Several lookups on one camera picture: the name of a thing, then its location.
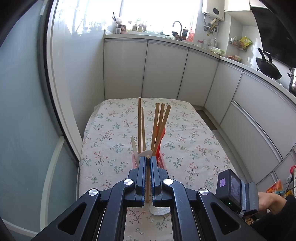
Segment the white cabinet door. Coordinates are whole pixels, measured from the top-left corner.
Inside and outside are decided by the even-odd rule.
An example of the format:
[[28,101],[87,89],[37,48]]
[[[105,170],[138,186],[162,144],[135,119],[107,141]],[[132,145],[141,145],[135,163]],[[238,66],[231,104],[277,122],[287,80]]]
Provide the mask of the white cabinet door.
[[294,153],[294,151],[291,151],[286,156],[286,158],[274,170],[277,178],[281,179],[283,184],[287,182],[287,178],[290,175],[290,168],[293,165],[296,165],[296,162],[295,162],[293,156],[295,156],[295,153]]
[[269,174],[265,179],[263,179],[261,182],[259,182],[256,186],[257,186],[257,190],[259,192],[266,192],[266,190],[268,188],[270,188],[274,183],[276,182],[276,180],[274,180],[272,178],[272,175]]
[[235,102],[229,106],[221,128],[236,148],[256,184],[281,161],[268,136]]
[[220,124],[233,98],[242,69],[219,62],[205,108]]
[[147,40],[107,39],[104,49],[106,99],[141,97]]
[[142,97],[177,99],[188,48],[149,41]]
[[233,98],[261,126],[284,158],[296,143],[296,108],[264,80],[244,72]]
[[178,100],[204,106],[209,94],[218,59],[198,51],[189,50]]
[[229,11],[250,11],[249,0],[225,0],[226,12]]

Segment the window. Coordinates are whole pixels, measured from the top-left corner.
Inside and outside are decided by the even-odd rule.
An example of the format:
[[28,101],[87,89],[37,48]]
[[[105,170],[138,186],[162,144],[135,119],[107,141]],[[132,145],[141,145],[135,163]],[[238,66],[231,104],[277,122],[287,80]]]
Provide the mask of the window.
[[63,17],[69,33],[102,33],[112,25],[112,13],[119,13],[121,0],[63,0]]
[[172,35],[172,31],[180,33],[179,23],[172,27],[176,20],[182,29],[195,30],[199,3],[200,0],[122,0],[119,16],[127,29],[138,21],[147,26],[147,32]]

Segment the snack bag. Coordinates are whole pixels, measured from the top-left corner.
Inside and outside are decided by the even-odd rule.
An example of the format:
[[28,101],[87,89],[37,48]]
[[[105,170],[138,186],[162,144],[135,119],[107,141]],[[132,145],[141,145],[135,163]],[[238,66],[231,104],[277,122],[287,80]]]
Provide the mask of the snack bag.
[[243,36],[240,39],[240,42],[243,43],[243,47],[242,47],[243,49],[245,49],[247,46],[249,46],[252,43],[252,41],[246,36]]
[[277,180],[270,188],[266,190],[266,192],[269,193],[276,193],[283,191],[283,185],[281,183],[281,180]]

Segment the range hood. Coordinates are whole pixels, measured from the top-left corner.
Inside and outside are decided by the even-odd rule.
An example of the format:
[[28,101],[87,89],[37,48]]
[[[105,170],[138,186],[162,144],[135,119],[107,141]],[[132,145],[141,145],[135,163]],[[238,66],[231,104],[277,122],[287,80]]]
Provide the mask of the range hood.
[[279,19],[267,8],[251,7],[251,11],[259,28],[263,51],[290,67],[296,67],[296,45]]

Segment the hand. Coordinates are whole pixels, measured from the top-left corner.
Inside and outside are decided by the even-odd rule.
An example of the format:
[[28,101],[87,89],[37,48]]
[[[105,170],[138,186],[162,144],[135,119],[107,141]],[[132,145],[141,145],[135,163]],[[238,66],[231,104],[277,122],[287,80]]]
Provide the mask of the hand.
[[258,192],[259,211],[269,209],[272,214],[279,213],[285,206],[287,200],[274,193]]

